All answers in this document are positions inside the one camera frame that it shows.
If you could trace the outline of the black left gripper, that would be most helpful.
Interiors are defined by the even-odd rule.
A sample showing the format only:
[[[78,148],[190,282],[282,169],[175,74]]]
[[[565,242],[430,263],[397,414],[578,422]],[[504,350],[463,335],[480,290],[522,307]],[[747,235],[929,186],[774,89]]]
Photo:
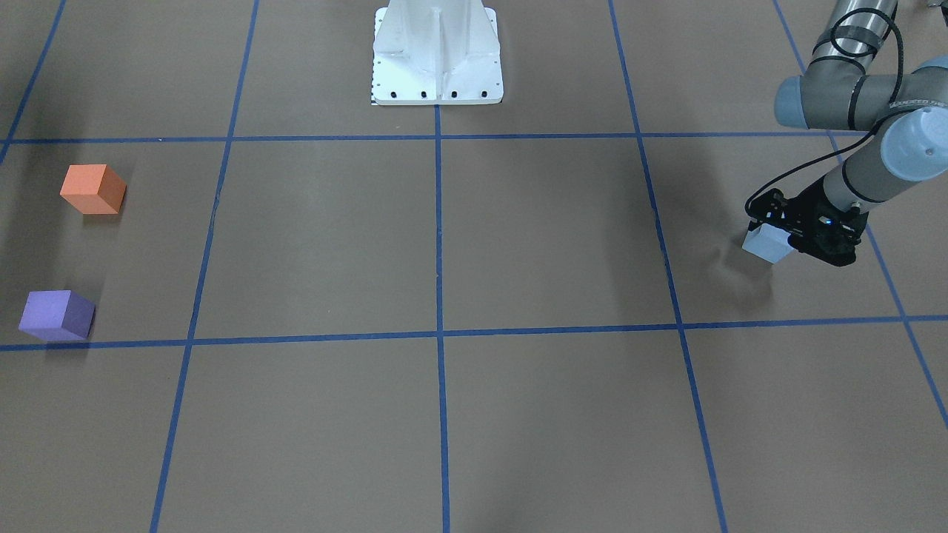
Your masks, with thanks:
[[[788,244],[796,252],[834,267],[855,262],[867,225],[867,215],[859,209],[837,209],[827,199],[822,182],[813,183],[788,202],[782,191],[759,193],[747,200],[746,215],[750,220],[747,232],[763,225],[786,230]]]

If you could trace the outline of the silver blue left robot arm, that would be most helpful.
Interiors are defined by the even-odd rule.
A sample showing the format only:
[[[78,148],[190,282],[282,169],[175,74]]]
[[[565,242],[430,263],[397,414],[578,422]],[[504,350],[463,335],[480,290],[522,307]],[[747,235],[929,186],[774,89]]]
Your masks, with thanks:
[[[904,41],[895,1],[838,1],[802,75],[778,89],[779,124],[864,136],[844,161],[795,197],[769,182],[745,203],[745,252],[778,263],[791,252],[844,267],[856,258],[868,215],[947,168],[946,57],[894,75],[868,73],[888,37]]]

